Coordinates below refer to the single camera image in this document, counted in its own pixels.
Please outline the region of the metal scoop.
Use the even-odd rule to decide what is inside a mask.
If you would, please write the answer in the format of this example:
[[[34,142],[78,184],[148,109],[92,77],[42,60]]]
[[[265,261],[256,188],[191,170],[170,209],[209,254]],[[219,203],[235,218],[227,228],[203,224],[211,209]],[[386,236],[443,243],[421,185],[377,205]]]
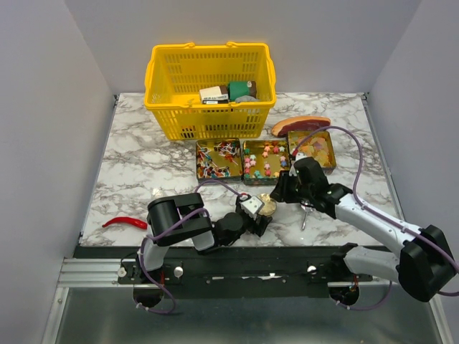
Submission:
[[[300,203],[301,205],[301,209],[303,210],[303,220],[302,220],[302,224],[301,224],[301,231],[304,231],[306,229],[306,224],[307,224],[307,220],[308,220],[308,216],[311,212],[313,212],[314,210],[314,207],[312,206],[312,204],[305,200],[305,201],[302,201]]]

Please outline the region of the tin of star candies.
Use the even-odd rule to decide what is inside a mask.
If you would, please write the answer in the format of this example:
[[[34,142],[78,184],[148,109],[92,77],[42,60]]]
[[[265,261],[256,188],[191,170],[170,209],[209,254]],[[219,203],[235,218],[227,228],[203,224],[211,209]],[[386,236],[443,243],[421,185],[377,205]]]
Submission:
[[[243,183],[247,186],[274,186],[280,173],[290,169],[284,140],[246,140],[242,147]]]

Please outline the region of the round jar lid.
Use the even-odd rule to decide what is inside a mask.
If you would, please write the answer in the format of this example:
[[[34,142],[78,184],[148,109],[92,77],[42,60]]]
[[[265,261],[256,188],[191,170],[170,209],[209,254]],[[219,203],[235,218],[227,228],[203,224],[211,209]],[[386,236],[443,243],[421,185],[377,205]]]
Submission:
[[[276,201],[268,193],[261,193],[257,197],[263,202],[263,206],[258,214],[261,216],[272,216],[277,209]]]

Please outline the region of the tin of lollipops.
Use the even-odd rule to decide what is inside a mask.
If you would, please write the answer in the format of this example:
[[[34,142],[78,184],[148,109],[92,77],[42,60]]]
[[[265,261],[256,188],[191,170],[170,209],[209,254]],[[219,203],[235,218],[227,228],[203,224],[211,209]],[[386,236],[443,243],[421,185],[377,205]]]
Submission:
[[[195,143],[198,182],[217,179],[226,183],[242,181],[242,150],[237,138],[203,139]]]

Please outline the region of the clear glass jar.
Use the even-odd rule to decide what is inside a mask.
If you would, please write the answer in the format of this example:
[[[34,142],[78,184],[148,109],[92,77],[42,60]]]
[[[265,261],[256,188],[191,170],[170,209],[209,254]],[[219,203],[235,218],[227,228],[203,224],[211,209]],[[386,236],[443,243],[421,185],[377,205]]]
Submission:
[[[273,220],[273,217],[272,216],[266,216],[266,215],[261,215],[260,216],[260,220],[269,224],[272,220]]]

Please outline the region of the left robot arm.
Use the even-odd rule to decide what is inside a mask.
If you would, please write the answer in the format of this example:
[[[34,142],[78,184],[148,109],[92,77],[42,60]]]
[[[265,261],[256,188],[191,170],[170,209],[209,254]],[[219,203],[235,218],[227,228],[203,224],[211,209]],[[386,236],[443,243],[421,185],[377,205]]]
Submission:
[[[261,237],[274,214],[268,202],[247,194],[238,195],[235,210],[217,221],[211,220],[200,193],[156,199],[147,209],[147,235],[134,267],[144,283],[158,277],[169,247],[190,239],[198,252],[208,252],[234,244],[246,232]]]

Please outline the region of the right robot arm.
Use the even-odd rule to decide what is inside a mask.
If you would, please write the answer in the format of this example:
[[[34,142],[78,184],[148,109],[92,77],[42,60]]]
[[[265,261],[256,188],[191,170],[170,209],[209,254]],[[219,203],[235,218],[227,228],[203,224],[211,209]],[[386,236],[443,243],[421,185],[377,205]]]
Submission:
[[[360,201],[350,188],[329,183],[313,158],[301,158],[289,171],[282,171],[270,197],[287,204],[307,201],[316,211],[356,227],[386,247],[378,251],[350,244],[342,249],[329,265],[337,280],[354,274],[381,277],[399,284],[416,300],[428,302],[458,274],[441,229],[421,228]]]

